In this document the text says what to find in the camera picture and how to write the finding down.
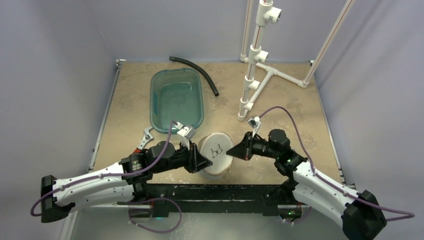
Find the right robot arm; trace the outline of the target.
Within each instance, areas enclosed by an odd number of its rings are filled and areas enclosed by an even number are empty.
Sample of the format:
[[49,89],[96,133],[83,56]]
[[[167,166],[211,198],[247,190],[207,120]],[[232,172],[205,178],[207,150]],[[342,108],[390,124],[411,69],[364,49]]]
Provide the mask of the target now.
[[274,159],[277,171],[287,180],[268,196],[310,206],[339,225],[350,240],[373,240],[387,225],[371,192],[360,193],[313,168],[308,158],[291,148],[282,129],[271,130],[268,139],[248,131],[226,154],[245,161],[254,155]]

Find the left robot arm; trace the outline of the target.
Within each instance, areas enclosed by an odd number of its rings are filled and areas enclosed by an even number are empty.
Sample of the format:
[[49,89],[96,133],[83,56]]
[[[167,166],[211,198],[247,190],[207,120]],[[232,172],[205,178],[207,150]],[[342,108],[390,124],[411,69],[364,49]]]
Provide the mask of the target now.
[[147,185],[154,174],[179,168],[193,174],[212,164],[193,142],[181,143],[176,149],[173,144],[162,141],[81,176],[58,179],[48,175],[41,179],[39,216],[42,223],[52,223],[66,218],[69,213],[98,204],[134,201],[142,205],[155,196]]

